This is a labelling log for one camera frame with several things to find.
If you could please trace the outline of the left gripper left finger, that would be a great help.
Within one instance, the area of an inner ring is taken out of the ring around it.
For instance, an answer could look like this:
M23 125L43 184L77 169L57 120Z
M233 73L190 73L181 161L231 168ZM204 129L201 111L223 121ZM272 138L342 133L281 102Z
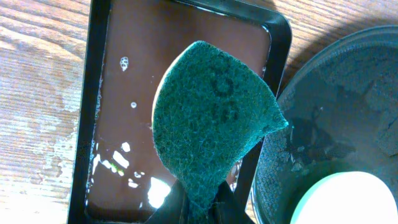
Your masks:
M188 197L183 185L177 180L164 203L154 212L145 224L187 224Z

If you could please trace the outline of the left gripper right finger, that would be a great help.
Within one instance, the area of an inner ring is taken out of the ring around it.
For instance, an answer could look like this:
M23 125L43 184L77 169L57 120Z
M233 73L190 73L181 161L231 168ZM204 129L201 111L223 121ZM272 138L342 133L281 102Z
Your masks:
M211 206L211 224L254 224L236 201L226 181L218 187Z

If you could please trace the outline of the green yellow sponge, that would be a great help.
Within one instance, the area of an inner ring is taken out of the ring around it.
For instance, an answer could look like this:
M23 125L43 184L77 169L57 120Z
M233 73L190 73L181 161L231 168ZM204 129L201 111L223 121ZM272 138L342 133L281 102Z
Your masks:
M183 185L200 223L232 166L287 127L273 92L247 65L196 41L166 70L152 109L155 149Z

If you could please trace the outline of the light blue plate front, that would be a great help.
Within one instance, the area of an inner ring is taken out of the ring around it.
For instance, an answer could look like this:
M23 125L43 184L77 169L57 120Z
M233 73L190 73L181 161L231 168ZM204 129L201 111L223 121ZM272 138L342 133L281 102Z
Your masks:
M291 224L397 224L389 187L367 172L339 172L310 187L296 206Z

